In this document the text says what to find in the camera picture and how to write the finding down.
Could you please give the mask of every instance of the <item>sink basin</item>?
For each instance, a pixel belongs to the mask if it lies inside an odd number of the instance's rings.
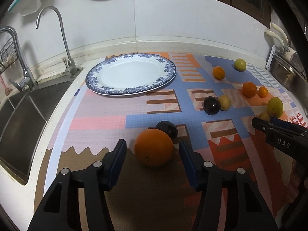
[[[41,134],[57,104],[72,84],[64,76],[17,93],[0,110],[0,163],[18,181],[29,179]]]

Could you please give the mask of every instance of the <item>plate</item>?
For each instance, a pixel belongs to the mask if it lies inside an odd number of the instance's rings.
[[[90,70],[86,84],[101,95],[135,95],[170,82],[177,68],[167,58],[154,54],[125,54],[102,61]]]

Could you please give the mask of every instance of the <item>human hand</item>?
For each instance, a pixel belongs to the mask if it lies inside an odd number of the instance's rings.
[[[287,195],[287,201],[289,203],[292,203],[295,198],[299,194],[298,186],[301,183],[301,178],[299,175],[295,172],[296,169],[296,160],[293,160],[292,162],[292,172],[290,174],[290,181],[288,185],[288,195]],[[305,188],[308,189],[308,178],[304,181]]]

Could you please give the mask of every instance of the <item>metal screw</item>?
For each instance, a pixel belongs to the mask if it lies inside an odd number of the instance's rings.
[[[246,173],[246,170],[243,169],[242,167],[239,167],[237,171],[238,171],[239,174],[244,174],[244,173]]]
[[[206,167],[212,167],[213,166],[213,163],[211,163],[210,161],[206,161],[203,163],[204,166]]]
[[[70,170],[68,168],[63,168],[61,174],[66,175]]]
[[[101,165],[103,165],[101,161],[96,161],[95,163],[93,163],[93,166],[95,167],[100,167]]]

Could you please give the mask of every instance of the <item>faucet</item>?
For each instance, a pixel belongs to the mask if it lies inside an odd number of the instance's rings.
[[[16,33],[15,29],[10,27],[10,26],[6,26],[6,27],[3,27],[3,28],[0,28],[0,33],[2,33],[2,32],[7,32],[12,36],[17,58],[19,59],[21,67],[23,68],[24,78],[20,81],[20,83],[17,83],[15,81],[11,80],[11,79],[10,79],[10,82],[20,92],[23,91],[27,85],[29,86],[30,89],[32,89],[33,87],[35,87],[37,85],[37,83],[36,83],[36,80],[33,77],[33,74],[31,72],[30,68],[28,67],[28,65],[26,64],[26,62],[23,58],[21,48],[20,48],[20,45],[19,45],[19,41],[18,41],[18,37],[17,37],[17,33]]]
[[[36,29],[38,29],[38,27],[39,27],[39,22],[40,22],[40,19],[41,19],[43,11],[45,9],[48,9],[48,8],[50,8],[50,9],[52,9],[52,10],[54,10],[56,12],[56,14],[58,15],[59,21],[60,21],[60,28],[61,28],[62,38],[63,38],[66,54],[67,54],[67,57],[68,57],[68,61],[66,61],[65,58],[63,59],[64,64],[66,66],[65,73],[67,73],[67,74],[71,73],[71,75],[74,76],[74,75],[76,75],[76,73],[78,71],[77,71],[76,64],[75,64],[74,60],[70,56],[70,51],[69,51],[68,46],[67,46],[67,41],[66,41],[66,37],[65,37],[64,28],[63,28],[62,16],[61,16],[59,10],[56,7],[54,7],[54,6],[47,6],[47,7],[43,8],[40,11],[40,13],[38,14],[38,17],[36,19]]]

